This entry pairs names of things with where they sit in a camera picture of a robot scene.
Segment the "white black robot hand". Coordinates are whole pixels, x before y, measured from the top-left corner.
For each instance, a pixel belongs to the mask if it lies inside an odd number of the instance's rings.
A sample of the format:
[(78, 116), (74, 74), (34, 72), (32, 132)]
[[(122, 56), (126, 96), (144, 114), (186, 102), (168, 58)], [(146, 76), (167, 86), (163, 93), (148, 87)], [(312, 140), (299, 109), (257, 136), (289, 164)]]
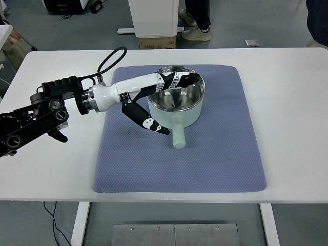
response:
[(198, 74), (192, 72), (152, 73), (119, 81), (111, 86), (93, 85), (83, 94), (87, 110), (105, 112), (116, 104), (124, 115), (142, 128), (169, 135), (169, 129), (161, 126), (137, 101), (156, 92), (177, 87), (186, 88), (198, 82)]

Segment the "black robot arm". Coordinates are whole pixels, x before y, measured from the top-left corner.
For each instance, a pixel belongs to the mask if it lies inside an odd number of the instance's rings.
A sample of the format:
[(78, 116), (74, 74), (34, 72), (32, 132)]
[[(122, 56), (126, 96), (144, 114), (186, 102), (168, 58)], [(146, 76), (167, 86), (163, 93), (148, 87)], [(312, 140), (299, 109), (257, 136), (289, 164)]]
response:
[(42, 83), (41, 92), (30, 97), (31, 105), (1, 114), (1, 157), (15, 155), (17, 150), (43, 134), (67, 142), (59, 126), (64, 124), (69, 113), (65, 100), (74, 98), (79, 112), (84, 115), (88, 108), (83, 101), (86, 90), (83, 77), (71, 76)]

